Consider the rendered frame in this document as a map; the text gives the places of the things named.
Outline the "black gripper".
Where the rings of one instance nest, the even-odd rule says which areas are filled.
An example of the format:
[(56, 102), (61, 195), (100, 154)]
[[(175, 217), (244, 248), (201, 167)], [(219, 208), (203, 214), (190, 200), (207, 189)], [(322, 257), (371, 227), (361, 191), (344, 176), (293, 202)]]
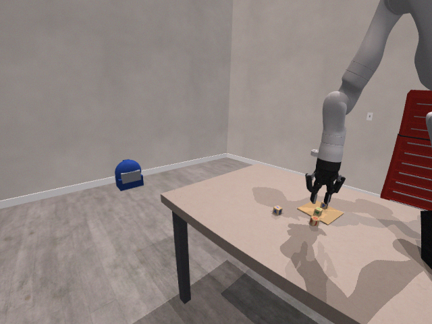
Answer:
[[(309, 192), (311, 192), (310, 201), (313, 204), (316, 203), (317, 193), (323, 185), (326, 185), (327, 187), (327, 192), (325, 193), (325, 198), (323, 201), (326, 205), (328, 205), (328, 203), (330, 202), (331, 195), (333, 193), (339, 192), (340, 188), (342, 187), (342, 184), (345, 181), (345, 177), (339, 175), (339, 173), (337, 172), (340, 170), (340, 166), (341, 166), (341, 162), (336, 163), (336, 162), (324, 161), (322, 159), (317, 158), (316, 170), (314, 171), (314, 173), (305, 174), (306, 187), (309, 190)], [(313, 185), (312, 180), (314, 177), (316, 180)]]

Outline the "tan square mat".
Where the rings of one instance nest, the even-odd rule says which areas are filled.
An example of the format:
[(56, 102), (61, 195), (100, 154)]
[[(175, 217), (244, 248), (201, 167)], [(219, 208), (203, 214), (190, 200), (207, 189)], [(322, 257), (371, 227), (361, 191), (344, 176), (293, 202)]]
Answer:
[(309, 202), (305, 205), (302, 205), (301, 207), (298, 207), (297, 209), (302, 211), (303, 213), (306, 213), (307, 215), (310, 215), (313, 217), (318, 217), (319, 220), (326, 225), (329, 225), (330, 223), (335, 221), (338, 217), (340, 217), (341, 215), (344, 214), (343, 212), (328, 206), (326, 209), (322, 208), (323, 211), (322, 211), (322, 214), (320, 215), (320, 217), (317, 215), (314, 215), (313, 213), (314, 213), (315, 208), (320, 207), (320, 206), (321, 206), (321, 202), (316, 200), (315, 204), (313, 204), (312, 202)]

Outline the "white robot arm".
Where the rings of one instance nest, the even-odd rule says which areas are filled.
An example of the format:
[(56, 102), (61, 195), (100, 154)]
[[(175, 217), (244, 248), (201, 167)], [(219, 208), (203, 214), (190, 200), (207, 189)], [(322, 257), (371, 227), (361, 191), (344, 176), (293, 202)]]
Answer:
[(414, 64), (423, 86), (432, 91), (432, 0), (380, 0), (355, 56), (342, 76), (340, 89), (323, 102), (323, 133), (319, 150), (311, 155), (342, 162), (345, 118), (381, 63), (387, 38), (403, 14), (411, 14), (418, 30)]

